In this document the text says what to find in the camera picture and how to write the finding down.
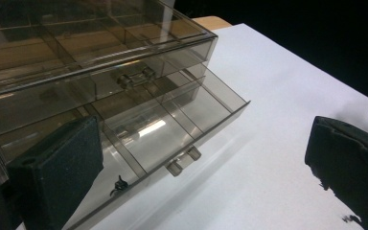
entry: plastic drawer organizer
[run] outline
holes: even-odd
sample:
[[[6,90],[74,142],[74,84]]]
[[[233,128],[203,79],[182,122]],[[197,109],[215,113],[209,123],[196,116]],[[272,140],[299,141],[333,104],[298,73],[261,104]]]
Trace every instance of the plastic drawer organizer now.
[[[68,226],[120,196],[118,175],[131,188],[180,174],[248,104],[205,67],[217,39],[156,1],[0,1],[0,184],[13,158],[88,115],[104,169]]]

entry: open drawer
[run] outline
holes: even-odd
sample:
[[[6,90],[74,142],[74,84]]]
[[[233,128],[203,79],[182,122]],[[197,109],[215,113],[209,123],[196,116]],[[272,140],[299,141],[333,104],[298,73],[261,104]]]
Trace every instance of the open drawer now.
[[[207,69],[199,79],[104,119],[104,169],[66,227],[77,227],[94,217],[211,131],[239,116],[247,105]],[[111,193],[119,175],[129,186]]]

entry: white table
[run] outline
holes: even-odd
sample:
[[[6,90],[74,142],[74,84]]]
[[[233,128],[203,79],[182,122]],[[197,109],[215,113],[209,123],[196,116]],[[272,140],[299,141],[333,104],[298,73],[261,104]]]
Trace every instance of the white table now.
[[[251,104],[93,229],[361,229],[304,156],[316,115],[368,131],[368,98],[245,25],[215,32],[209,68]]]

